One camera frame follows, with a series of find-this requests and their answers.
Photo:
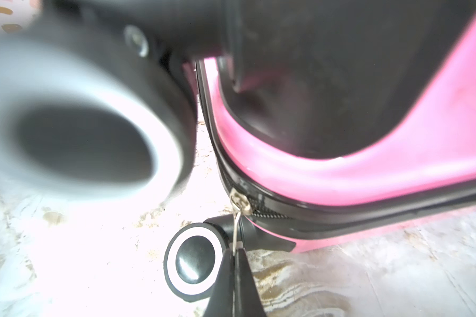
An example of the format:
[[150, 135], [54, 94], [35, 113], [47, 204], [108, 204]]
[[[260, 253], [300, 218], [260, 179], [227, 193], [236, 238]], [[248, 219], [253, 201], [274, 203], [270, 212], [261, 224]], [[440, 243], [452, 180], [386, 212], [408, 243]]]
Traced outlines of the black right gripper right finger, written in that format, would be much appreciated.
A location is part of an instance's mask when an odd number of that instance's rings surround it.
[[234, 264], [234, 316], [266, 317], [246, 251], [243, 248], [237, 249]]

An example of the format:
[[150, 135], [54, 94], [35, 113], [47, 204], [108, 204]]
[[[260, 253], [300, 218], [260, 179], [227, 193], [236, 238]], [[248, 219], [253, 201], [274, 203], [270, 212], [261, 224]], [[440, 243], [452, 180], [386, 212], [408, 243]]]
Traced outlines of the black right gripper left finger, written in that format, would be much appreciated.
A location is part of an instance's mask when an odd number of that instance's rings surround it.
[[232, 317], [234, 315], [235, 258], [232, 250], [223, 253], [216, 282], [204, 317]]

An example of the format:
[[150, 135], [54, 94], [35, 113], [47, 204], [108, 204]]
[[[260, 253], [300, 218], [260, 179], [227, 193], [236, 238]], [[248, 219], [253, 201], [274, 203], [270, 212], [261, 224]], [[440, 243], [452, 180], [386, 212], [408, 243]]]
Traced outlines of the silver zipper pull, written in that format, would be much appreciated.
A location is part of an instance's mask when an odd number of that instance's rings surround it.
[[237, 251], [237, 236], [239, 230], [239, 221], [242, 215], [251, 215], [252, 207], [251, 203], [248, 200], [245, 194], [238, 192], [235, 188], [231, 189], [230, 192], [230, 203], [233, 209], [234, 215], [234, 232], [232, 240], [232, 253], [235, 256]]

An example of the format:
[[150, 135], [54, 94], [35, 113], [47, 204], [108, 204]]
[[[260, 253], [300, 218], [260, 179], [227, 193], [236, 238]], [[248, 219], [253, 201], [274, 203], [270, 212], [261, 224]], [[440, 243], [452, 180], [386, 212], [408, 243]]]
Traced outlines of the pink hard-shell kids suitcase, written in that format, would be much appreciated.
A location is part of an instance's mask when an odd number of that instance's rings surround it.
[[[161, 203], [203, 116], [244, 250], [315, 250], [476, 204], [476, 1], [43, 1], [0, 35], [0, 171]], [[234, 215], [164, 275], [209, 297]]]

